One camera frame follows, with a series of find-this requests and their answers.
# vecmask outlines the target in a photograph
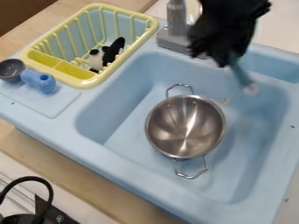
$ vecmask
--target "yellow dish rack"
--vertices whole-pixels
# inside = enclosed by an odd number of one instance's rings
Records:
[[[142,13],[94,3],[26,47],[20,59],[29,68],[52,74],[73,88],[93,88],[149,39],[158,26],[155,18]],[[99,73],[90,72],[89,51],[110,46],[119,37],[126,39],[124,53]]]

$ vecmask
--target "toy sink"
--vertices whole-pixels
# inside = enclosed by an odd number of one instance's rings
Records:
[[[269,224],[299,158],[299,56],[253,45],[242,63],[261,85],[256,98],[242,94],[229,70],[161,49],[150,38],[101,85],[74,89],[80,96],[57,116],[3,95],[0,116],[185,222]],[[143,130],[176,83],[218,103],[227,121],[223,142],[208,154],[209,172],[194,180],[176,176]],[[188,174],[203,168],[200,157],[179,165]]]

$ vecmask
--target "sink countertop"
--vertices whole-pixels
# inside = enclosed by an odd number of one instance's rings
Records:
[[[248,218],[252,215],[256,215],[255,212],[257,212],[258,208],[256,207],[254,209],[253,203],[256,202],[255,200],[261,200],[270,192],[265,192],[265,195],[262,195],[261,192],[257,192],[254,194],[253,198],[249,197],[237,204],[223,205],[221,203],[216,203],[196,192],[186,191],[181,185],[173,185],[170,180],[157,175],[151,170],[145,169],[138,164],[128,162],[126,158],[115,154],[111,150],[105,149],[103,146],[86,137],[83,137],[76,130],[75,121],[78,118],[78,115],[81,114],[83,109],[93,103],[100,93],[105,91],[115,80],[117,80],[117,78],[122,75],[122,72],[131,65],[133,60],[139,58],[140,55],[146,52],[163,51],[166,50],[159,49],[156,45],[156,41],[150,39],[149,42],[144,44],[135,54],[133,54],[122,67],[120,67],[114,75],[107,79],[100,87],[82,91],[80,98],[55,119],[47,119],[41,114],[32,113],[30,109],[19,103],[11,104],[12,100],[2,96],[0,96],[0,102],[3,109],[1,113],[5,119],[28,135],[37,138],[44,144],[49,145],[60,153],[85,165],[87,168],[98,172],[116,184],[127,188],[136,195],[142,196],[144,199],[149,200],[190,222],[198,223],[200,220],[207,223],[219,223],[219,221],[222,220],[221,223],[236,223],[236,221],[240,223],[240,221],[244,221],[246,217]],[[180,59],[185,58],[185,56],[180,54],[175,55]],[[189,61],[189,63],[197,64],[196,61]],[[283,153],[291,166],[283,167],[284,169],[287,169],[288,175],[279,174],[280,179],[284,179],[284,181],[276,187],[276,190],[284,189],[287,185],[288,179],[290,178],[289,171],[291,171],[290,169],[292,169],[297,158],[294,153],[296,153],[294,150],[292,150],[292,154],[290,155],[285,155],[286,153]],[[168,192],[161,194],[160,186],[168,186],[170,189]],[[187,205],[184,205],[184,202],[188,203],[188,205],[193,205],[192,209],[190,207],[188,208]],[[268,223],[269,217],[273,216],[273,212],[275,211],[274,208],[280,201],[278,201],[276,197],[273,202],[274,203],[268,205],[268,207],[271,208],[263,212],[259,223]],[[209,207],[212,208],[211,211],[213,213],[218,211],[218,216],[209,215],[211,214],[207,211]],[[248,207],[251,207],[251,209],[255,211],[245,212]]]

